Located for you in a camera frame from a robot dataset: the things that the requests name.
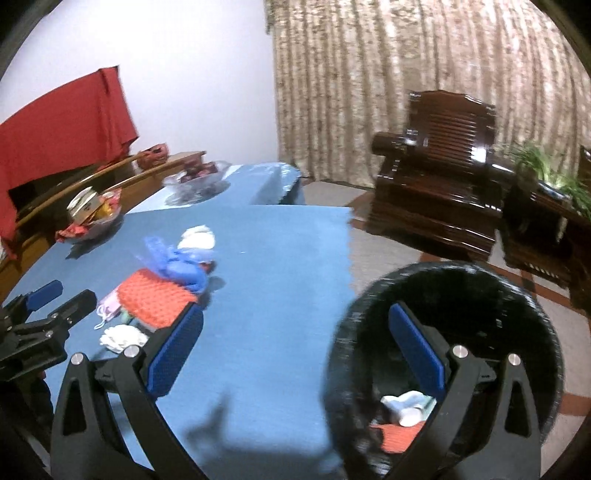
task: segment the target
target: blue gripper pad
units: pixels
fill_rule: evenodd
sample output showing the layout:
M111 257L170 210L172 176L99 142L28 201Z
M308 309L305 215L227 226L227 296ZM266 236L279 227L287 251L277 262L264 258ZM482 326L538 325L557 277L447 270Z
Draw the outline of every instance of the blue gripper pad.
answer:
M148 367L146 390L153 398L170 392L202 330L203 311L192 305Z
M421 392L437 401L445 397L445 370L433 348L407 312L395 303L388 315L390 333L421 386Z
M59 280L49 282L44 287L39 288L39 290L27 295L27 310L29 312L36 312L41 307L58 298L63 291L64 287Z

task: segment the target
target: blue table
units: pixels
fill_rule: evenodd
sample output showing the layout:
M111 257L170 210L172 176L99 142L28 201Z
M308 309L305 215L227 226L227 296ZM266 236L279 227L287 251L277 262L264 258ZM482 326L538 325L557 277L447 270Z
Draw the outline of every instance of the blue table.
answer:
M21 279L11 296L59 279L64 294L37 312L47 315L84 288L99 298L142 267L146 235L176 243L206 224L216 234L219 266L203 333L158 408L212 480L338 478L320 400L337 322L353 300L349 287L349 209L314 206L192 207L126 215L107 242L78 259L57 244ZM105 356L98 317L71 329L69 355ZM47 372L55 401L66 364ZM112 398L128 447L148 465Z

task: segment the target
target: red fabric cover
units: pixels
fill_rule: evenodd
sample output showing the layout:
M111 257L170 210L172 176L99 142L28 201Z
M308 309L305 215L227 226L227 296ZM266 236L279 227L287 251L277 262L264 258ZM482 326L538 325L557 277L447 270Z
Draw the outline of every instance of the red fabric cover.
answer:
M137 138L117 67L66 83L19 110L0 125L0 237L12 239L15 231L9 189L119 159Z

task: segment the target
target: tiled floor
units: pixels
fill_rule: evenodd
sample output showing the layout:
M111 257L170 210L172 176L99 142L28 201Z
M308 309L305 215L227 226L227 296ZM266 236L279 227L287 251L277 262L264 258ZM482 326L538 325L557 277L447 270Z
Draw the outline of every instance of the tiled floor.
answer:
M426 252L395 240L365 232L373 193L326 182L304 182L304 196L312 205L352 208L351 262L353 289L360 294L383 275L419 261L440 261ZM569 292L528 272L509 268L497 236L489 266L528 290L544 309L556 329L565 367L564 397L555 425L542 446L542 473L568 446L591 411L591 323L570 304Z

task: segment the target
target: crumpled blue plastic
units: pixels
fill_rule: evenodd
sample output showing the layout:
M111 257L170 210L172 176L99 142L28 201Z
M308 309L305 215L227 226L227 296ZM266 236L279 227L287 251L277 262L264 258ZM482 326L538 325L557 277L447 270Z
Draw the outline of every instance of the crumpled blue plastic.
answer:
M139 259L156 275L191 293L201 294L207 289L209 278L199 264L213 261L212 250L167 247L157 236L145 237L144 243L149 256Z

